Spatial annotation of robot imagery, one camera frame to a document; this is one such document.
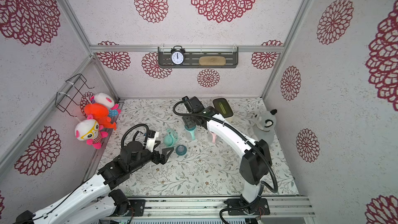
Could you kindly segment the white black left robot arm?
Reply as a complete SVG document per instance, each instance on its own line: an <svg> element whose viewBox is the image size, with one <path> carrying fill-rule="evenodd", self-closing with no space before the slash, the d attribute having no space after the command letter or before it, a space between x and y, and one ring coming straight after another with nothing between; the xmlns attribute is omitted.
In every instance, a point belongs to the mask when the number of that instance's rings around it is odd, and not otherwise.
<svg viewBox="0 0 398 224"><path fill-rule="evenodd" d="M35 213L25 211L17 224L89 224L103 217L123 216L133 210L117 187L147 163L166 164L173 147L150 151L137 141L124 146L120 155L100 168L90 179L57 202Z"/></svg>

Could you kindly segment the clear bottle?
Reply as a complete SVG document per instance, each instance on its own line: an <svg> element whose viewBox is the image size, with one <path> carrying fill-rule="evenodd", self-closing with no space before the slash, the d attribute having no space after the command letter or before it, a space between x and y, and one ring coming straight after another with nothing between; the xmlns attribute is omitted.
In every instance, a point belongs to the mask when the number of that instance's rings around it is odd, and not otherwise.
<svg viewBox="0 0 398 224"><path fill-rule="evenodd" d="M185 130L185 137L188 142L195 140L194 130Z"/></svg>

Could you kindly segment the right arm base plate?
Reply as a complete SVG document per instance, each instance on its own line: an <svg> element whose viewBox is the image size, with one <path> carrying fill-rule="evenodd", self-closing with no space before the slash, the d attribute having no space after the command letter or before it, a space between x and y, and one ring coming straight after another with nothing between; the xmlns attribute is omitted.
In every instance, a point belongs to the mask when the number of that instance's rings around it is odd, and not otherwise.
<svg viewBox="0 0 398 224"><path fill-rule="evenodd" d="M247 206L249 203L245 202L243 199L227 199L224 201L227 205L228 215L230 216L240 216L240 215L254 215L254 216L262 216L269 215L270 208L268 205L268 201L265 198L261 198L256 203L253 203L250 206Z"/></svg>

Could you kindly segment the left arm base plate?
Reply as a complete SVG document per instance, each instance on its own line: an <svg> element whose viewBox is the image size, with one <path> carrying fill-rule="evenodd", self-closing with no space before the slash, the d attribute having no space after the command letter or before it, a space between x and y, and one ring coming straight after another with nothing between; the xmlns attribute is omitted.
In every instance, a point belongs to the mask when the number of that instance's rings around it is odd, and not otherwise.
<svg viewBox="0 0 398 224"><path fill-rule="evenodd" d="M130 199L127 212L123 214L124 216L142 217L144 214L146 205L146 200L144 199Z"/></svg>

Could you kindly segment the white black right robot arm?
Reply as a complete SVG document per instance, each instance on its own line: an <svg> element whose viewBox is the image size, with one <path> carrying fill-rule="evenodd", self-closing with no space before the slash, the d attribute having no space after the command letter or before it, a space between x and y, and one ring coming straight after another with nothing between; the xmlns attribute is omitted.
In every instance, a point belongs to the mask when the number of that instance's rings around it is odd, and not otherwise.
<svg viewBox="0 0 398 224"><path fill-rule="evenodd" d="M247 136L230 124L214 107L205 107L195 96L183 97L173 106L173 113L182 117L187 127L201 126L219 136L235 151L240 158L239 172L244 180L241 197L246 203L262 196L264 187L272 193L278 192L278 182L272 170L266 141Z"/></svg>

